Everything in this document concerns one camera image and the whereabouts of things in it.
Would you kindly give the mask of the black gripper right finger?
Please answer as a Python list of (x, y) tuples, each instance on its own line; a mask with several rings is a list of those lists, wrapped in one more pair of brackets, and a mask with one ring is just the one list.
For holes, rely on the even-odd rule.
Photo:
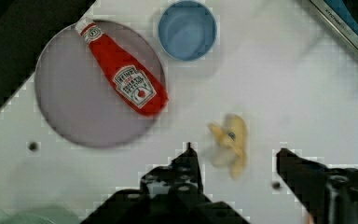
[(276, 154), (276, 169), (314, 224), (358, 224), (358, 169), (329, 168), (287, 148)]

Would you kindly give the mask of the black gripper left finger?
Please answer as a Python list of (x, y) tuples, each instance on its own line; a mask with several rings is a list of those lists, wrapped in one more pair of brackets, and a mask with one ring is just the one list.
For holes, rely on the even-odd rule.
[(154, 198), (167, 194), (170, 187), (178, 184), (190, 184), (203, 191), (198, 154), (190, 142), (186, 144), (186, 150), (170, 164), (155, 167), (143, 175), (140, 190)]

